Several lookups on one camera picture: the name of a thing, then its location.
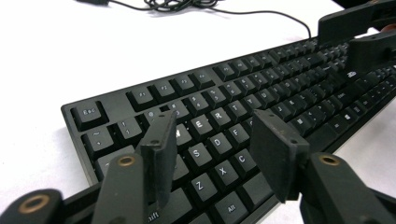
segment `keyboard key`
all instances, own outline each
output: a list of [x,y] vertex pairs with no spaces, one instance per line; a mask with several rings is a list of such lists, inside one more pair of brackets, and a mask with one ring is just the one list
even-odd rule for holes
[[196,91],[194,83],[187,75],[182,75],[172,79],[172,85],[174,86],[178,95],[183,96]]
[[114,149],[114,141],[107,127],[90,130],[82,135],[82,141],[87,148],[88,155],[93,161],[96,161],[99,157],[105,156]]
[[248,210],[233,191],[211,207],[211,214],[216,223],[236,224],[248,215]]
[[250,140],[250,136],[241,126],[241,124],[236,124],[229,128],[225,132],[225,135],[235,149],[246,147],[248,145],[248,141]]
[[187,108],[190,110],[191,114],[194,117],[202,115],[208,111],[210,111],[209,104],[205,100],[205,98],[201,95],[201,93],[194,94],[193,96],[189,96],[184,103]]
[[163,209],[157,210],[156,203],[148,207],[148,222],[153,224],[183,222],[192,212],[193,207],[183,189],[176,189],[171,192],[169,202]]
[[178,152],[194,144],[194,140],[192,140],[192,137],[184,124],[178,124],[176,126],[176,142]]
[[222,192],[234,187],[239,179],[238,174],[229,161],[224,161],[215,166],[215,168],[210,171],[210,174],[215,185]]
[[273,195],[262,173],[258,173],[237,190],[247,210],[252,212]]
[[99,102],[79,103],[72,109],[73,118],[80,132],[107,122],[105,110]]
[[234,101],[224,106],[225,111],[233,123],[237,123],[241,120],[247,119],[249,116],[248,111],[242,106],[239,101]]
[[224,94],[217,87],[212,88],[209,91],[204,91],[202,95],[205,97],[210,106],[214,109],[224,106],[228,103]]
[[233,153],[233,147],[223,133],[218,133],[209,138],[206,145],[216,161],[222,161]]
[[238,77],[238,74],[227,63],[219,64],[214,67],[213,70],[215,70],[216,74],[218,74],[219,78],[223,81],[229,81]]
[[143,136],[142,129],[134,117],[117,122],[115,131],[120,141],[126,145],[137,143]]
[[160,103],[164,103],[177,98],[175,90],[166,80],[156,82],[154,85],[151,86],[151,89],[155,99]]
[[207,117],[216,132],[219,132],[232,125],[230,117],[226,114],[223,108],[210,111],[210,113],[207,114]]
[[205,115],[201,115],[198,118],[190,120],[189,128],[192,137],[197,142],[204,141],[210,134],[215,131],[209,124],[209,121],[207,121]]
[[207,74],[205,70],[198,70],[190,75],[191,81],[195,84],[198,90],[206,89],[214,86],[212,78]]
[[219,193],[207,174],[202,174],[193,179],[188,185],[188,190],[199,208],[213,202]]
[[184,106],[183,102],[181,101],[175,101],[173,103],[168,104],[166,109],[175,110],[178,124],[183,123],[184,121],[191,118],[191,114],[189,110],[186,108],[186,106]]
[[157,104],[149,92],[149,89],[145,86],[134,87],[131,91],[128,91],[126,95],[135,111],[142,111]]
[[108,165],[110,164],[111,160],[114,158],[127,153],[134,153],[134,148],[132,146],[124,147],[117,151],[114,151],[110,154],[105,155],[104,157],[99,158],[95,162],[95,172],[98,175],[99,181],[103,180],[106,176]]
[[245,148],[232,156],[230,162],[242,179],[245,179],[258,171],[256,162],[254,162],[250,153]]
[[204,144],[202,143],[190,147],[184,153],[184,155],[186,157],[188,165],[196,174],[200,174],[205,169],[209,168],[210,165],[214,162],[209,152],[205,148]]

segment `black cable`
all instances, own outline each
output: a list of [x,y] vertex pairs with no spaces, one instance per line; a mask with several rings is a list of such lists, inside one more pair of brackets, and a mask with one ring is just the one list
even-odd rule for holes
[[248,11],[248,12],[232,12],[232,11],[214,8],[214,6],[218,3],[218,1],[222,1],[222,0],[165,0],[165,1],[163,1],[163,3],[160,3],[160,4],[158,3],[158,0],[144,0],[144,1],[148,5],[148,7],[133,7],[131,5],[127,5],[127,4],[124,4],[124,3],[116,1],[116,0],[108,0],[108,2],[119,4],[121,6],[129,7],[129,8],[132,8],[135,10],[140,10],[140,11],[156,10],[159,12],[178,12],[178,11],[181,11],[181,10],[187,8],[187,7],[198,7],[198,8],[207,8],[207,9],[210,9],[213,11],[227,13],[227,14],[234,14],[234,15],[272,13],[272,14],[277,14],[277,15],[287,17],[293,21],[300,23],[307,30],[309,39],[312,37],[311,30],[309,29],[308,25],[305,22],[300,21],[300,20],[292,17],[291,15],[288,15],[286,13],[279,12],[279,11],[259,10],[259,11]]

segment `keycap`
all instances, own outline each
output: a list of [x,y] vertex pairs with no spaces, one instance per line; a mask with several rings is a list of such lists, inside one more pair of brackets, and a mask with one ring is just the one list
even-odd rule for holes
[[148,207],[148,223],[183,222],[192,215],[193,209],[183,189],[176,189],[163,209],[157,210],[156,203]]
[[199,208],[213,202],[219,193],[207,173],[194,178],[188,185],[188,191]]
[[134,117],[117,122],[115,131],[124,144],[134,144],[143,136],[143,131]]
[[149,89],[145,86],[135,87],[128,91],[126,95],[135,111],[142,111],[157,104]]
[[207,121],[205,115],[201,115],[198,118],[192,119],[189,122],[190,132],[192,137],[197,142],[201,142],[205,140],[210,134],[212,134],[215,130]]
[[191,81],[195,84],[198,90],[206,89],[208,87],[214,86],[215,83],[213,82],[210,75],[207,74],[205,70],[198,70],[189,75]]
[[248,210],[234,191],[211,207],[210,211],[216,223],[236,224],[248,215]]
[[230,162],[242,179],[245,179],[258,171],[256,162],[251,158],[250,153],[245,148],[233,155],[230,158]]
[[100,102],[89,101],[79,103],[72,109],[72,114],[80,132],[107,122],[106,113]]
[[194,83],[187,75],[175,77],[171,81],[178,95],[183,96],[196,91]]
[[99,157],[105,156],[114,149],[114,141],[107,127],[90,130],[82,135],[82,141],[93,161],[96,161]]
[[254,211],[273,195],[262,173],[253,176],[248,182],[238,188],[237,193],[250,212]]
[[209,168],[210,165],[214,162],[209,152],[205,148],[204,144],[202,143],[190,147],[184,153],[184,156],[188,162],[188,165],[196,174],[200,174],[202,171]]
[[231,146],[224,133],[218,133],[207,139],[206,145],[216,161],[222,161],[233,153],[233,146]]
[[128,146],[117,151],[114,151],[110,154],[105,155],[104,157],[99,158],[95,162],[95,172],[98,175],[99,181],[103,180],[106,176],[108,165],[110,164],[111,160],[114,158],[127,153],[134,153],[134,147]]
[[239,180],[239,176],[236,173],[235,169],[231,166],[229,161],[224,161],[219,165],[215,166],[211,171],[210,175],[212,176],[215,185],[222,192],[231,189],[237,184]]

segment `black key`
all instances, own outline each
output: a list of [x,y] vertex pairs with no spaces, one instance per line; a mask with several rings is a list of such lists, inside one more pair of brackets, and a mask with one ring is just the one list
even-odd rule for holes
[[190,120],[189,128],[192,137],[197,142],[204,141],[210,134],[212,134],[215,131],[207,121],[205,115],[201,115],[198,118]]
[[82,135],[82,141],[93,161],[110,153],[115,146],[107,127],[92,129]]
[[220,89],[230,102],[237,100],[243,96],[241,90],[239,90],[239,88],[233,82],[229,82],[225,85],[220,86]]
[[160,80],[151,86],[152,94],[160,102],[167,102],[177,98],[177,94],[172,85],[167,80]]
[[142,129],[134,117],[117,122],[115,131],[124,144],[136,143],[143,136]]
[[222,192],[233,188],[238,182],[239,176],[235,169],[231,166],[229,161],[224,161],[215,166],[210,174],[212,176],[215,185]]
[[126,95],[135,111],[142,111],[157,104],[149,92],[149,89],[145,86],[133,87]]
[[191,146],[194,143],[191,135],[187,131],[186,127],[184,127],[184,124],[178,124],[176,126],[176,141],[178,152],[182,151],[186,147]]
[[161,210],[157,210],[157,204],[148,207],[149,223],[175,223],[185,222],[191,216],[193,207],[183,189],[171,192],[168,204]]
[[212,203],[218,194],[218,190],[207,174],[193,179],[188,185],[188,191],[199,208]]
[[190,147],[185,153],[185,158],[188,165],[196,173],[200,174],[205,169],[209,168],[214,162],[209,152],[205,148],[204,144],[199,143],[193,147]]
[[232,61],[230,63],[231,68],[234,71],[238,71],[239,76],[246,75],[247,73],[250,73],[250,69],[247,67],[247,65],[240,59],[237,59],[235,61]]
[[273,65],[271,56],[269,56],[267,53],[265,52],[259,53],[257,57],[261,60],[262,68],[267,68]]
[[194,94],[189,96],[184,103],[187,108],[190,110],[191,114],[194,117],[202,115],[208,111],[210,111],[209,104],[205,100],[205,98],[201,95],[201,93]]
[[247,119],[248,111],[242,106],[239,101],[234,101],[224,107],[232,122],[237,123],[241,120]]
[[103,180],[105,178],[108,165],[110,164],[111,160],[114,158],[122,155],[122,154],[127,154],[127,153],[134,153],[134,148],[132,146],[124,147],[122,149],[119,149],[117,151],[114,151],[110,154],[105,155],[104,157],[99,158],[95,162],[95,172],[96,175],[98,176],[99,181]]
[[236,224],[248,215],[248,210],[234,191],[210,209],[216,223]]
[[212,78],[207,74],[205,70],[198,70],[190,75],[191,81],[195,84],[198,90],[206,89],[214,86]]
[[335,139],[337,139],[337,133],[328,123],[323,124],[305,138],[311,146],[310,153],[324,151]]
[[293,111],[283,102],[271,107],[271,110],[284,121],[289,121],[293,117]]
[[149,126],[151,125],[152,121],[154,121],[155,118],[157,118],[162,111],[160,108],[154,107],[151,108],[150,110],[145,111],[142,115],[140,115],[140,120],[142,121],[143,127],[145,129],[148,129]]
[[72,109],[73,118],[80,132],[107,122],[105,110],[99,102],[82,102]]
[[253,178],[238,188],[237,193],[250,212],[253,212],[273,195],[271,187],[262,173],[253,176]]
[[228,103],[228,100],[225,98],[224,94],[217,87],[212,88],[209,91],[204,91],[202,95],[205,97],[210,106],[212,106],[212,108],[218,108]]
[[183,96],[196,91],[194,83],[187,75],[181,75],[171,80],[178,95]]
[[250,80],[254,83],[257,90],[261,90],[265,87],[268,87],[268,80],[262,75],[262,73],[253,73],[252,75],[248,76]]
[[225,132],[225,135],[227,136],[227,139],[230,141],[233,148],[236,149],[246,147],[248,145],[248,141],[250,140],[250,136],[241,126],[241,124],[236,124],[229,128]]
[[253,72],[256,72],[262,68],[262,65],[260,64],[259,61],[253,56],[247,56],[245,57],[245,62],[247,66],[251,68]]
[[262,104],[260,103],[260,101],[253,94],[243,98],[241,103],[247,109],[247,112],[249,113],[249,115],[253,114],[254,109],[258,109],[258,108],[262,107]]
[[173,175],[172,188],[177,189],[180,187],[182,183],[184,183],[190,176],[189,168],[187,168],[183,159],[181,159],[180,155],[177,154],[176,157],[176,166]]
[[210,113],[207,114],[207,117],[216,132],[219,132],[232,125],[230,117],[228,117],[223,108],[218,108],[210,111]]
[[175,110],[177,116],[177,123],[182,123],[191,118],[189,110],[184,106],[183,102],[175,101],[167,105],[167,109]]
[[257,99],[262,103],[263,109],[274,105],[279,100],[279,95],[272,89],[264,89],[257,92],[255,95]]
[[334,118],[329,120],[330,127],[338,134],[341,135],[347,130],[347,122],[341,118],[340,115],[334,116]]
[[300,136],[304,137],[313,130],[316,123],[311,117],[306,114],[302,114],[297,116],[295,119],[292,119],[288,124],[297,130]]
[[258,170],[256,162],[245,148],[232,156],[230,162],[242,179],[253,175]]
[[219,64],[214,67],[213,70],[215,70],[216,74],[218,74],[219,78],[223,81],[234,79],[239,75],[227,63]]
[[256,90],[256,86],[247,77],[239,78],[238,80],[235,81],[235,83],[236,86],[239,87],[239,90],[241,90],[243,95],[249,95]]
[[209,138],[206,145],[216,161],[221,161],[233,153],[233,147],[223,133],[218,133]]

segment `shift key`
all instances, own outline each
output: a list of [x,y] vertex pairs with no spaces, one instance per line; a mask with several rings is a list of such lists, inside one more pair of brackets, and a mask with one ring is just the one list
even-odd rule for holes
[[185,218],[191,217],[192,211],[192,205],[183,189],[176,189],[162,210],[157,209],[156,203],[148,207],[148,223],[182,222]]

